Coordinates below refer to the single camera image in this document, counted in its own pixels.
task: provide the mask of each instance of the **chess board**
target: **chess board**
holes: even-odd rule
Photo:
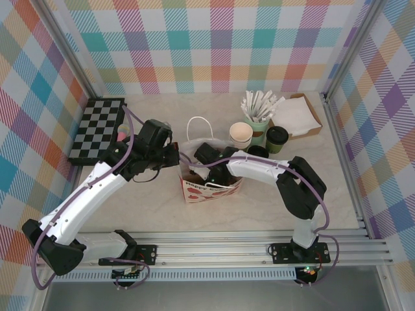
[[[69,154],[74,165],[95,165],[102,153],[117,140],[124,120],[123,98],[89,99]]]

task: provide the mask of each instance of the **plaid wallpaper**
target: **plaid wallpaper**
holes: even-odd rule
[[[389,0],[333,109],[377,238],[415,307],[415,1]]]
[[[0,6],[0,310],[34,288],[21,226],[70,193],[67,162],[87,98],[29,0]]]
[[[346,56],[346,53],[349,49],[350,43],[352,42],[352,40],[354,39],[357,30],[359,29],[361,23],[363,22],[364,18],[366,17],[366,13],[368,12],[368,9],[370,7],[370,4],[372,3],[373,0],[365,0],[361,11],[359,12],[359,15],[357,16],[357,19],[355,20],[353,27],[351,28],[349,35],[346,39],[346,41],[343,44],[342,49],[340,50],[340,53],[337,56],[336,62],[333,66],[333,68],[330,71],[329,77],[326,81],[326,84],[324,85],[323,88],[323,93],[327,93],[327,90],[330,86],[331,81],[333,80],[333,77],[336,75],[337,73],[337,69],[340,66],[340,64],[343,62],[344,57]]]
[[[48,3],[97,91],[123,95],[322,90],[364,1]]]

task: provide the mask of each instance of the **beige tabletop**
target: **beige tabletop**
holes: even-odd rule
[[[331,229],[356,229],[348,188],[324,109],[317,92],[306,93],[323,124],[320,134],[290,140],[274,159],[305,158],[327,185],[325,203],[330,213]],[[196,115],[205,117],[216,138],[227,139],[229,127],[243,119],[242,93],[165,94],[126,97],[128,107],[143,120],[167,121],[173,140],[186,141],[187,121]],[[136,122],[136,133],[140,125]],[[209,137],[204,121],[190,127],[192,138]],[[84,167],[81,180],[91,172]],[[137,176],[146,180],[153,171]],[[150,183],[130,182],[113,194],[85,223],[82,232],[105,232],[124,229],[138,231],[256,231],[294,228],[294,217],[286,210],[276,187],[251,179],[243,182],[238,194],[202,203],[185,203],[177,168],[164,168]]]

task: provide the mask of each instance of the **black cup lid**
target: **black cup lid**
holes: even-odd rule
[[[281,126],[273,126],[267,131],[267,139],[272,144],[285,144],[288,141],[288,132]]]
[[[265,158],[269,158],[270,154],[269,152],[261,146],[251,146],[248,149],[248,153],[252,154],[253,156],[257,156],[257,157],[265,157]]]

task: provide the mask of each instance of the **white cup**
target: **white cup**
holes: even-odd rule
[[[234,146],[235,148],[238,148],[239,150],[243,150],[243,149],[245,149],[245,148],[249,147],[249,145],[251,144],[251,141],[252,141],[252,137],[251,137],[251,138],[249,138],[249,140],[248,140],[248,141],[246,141],[246,142],[244,142],[244,143],[240,143],[240,142],[234,141],[234,140],[232,139],[232,137],[230,137],[230,140],[231,140],[231,142],[233,142],[233,146]]]
[[[234,143],[246,144],[248,141],[250,143],[253,133],[254,131],[251,126],[244,122],[232,124],[231,128],[229,129],[230,139]]]

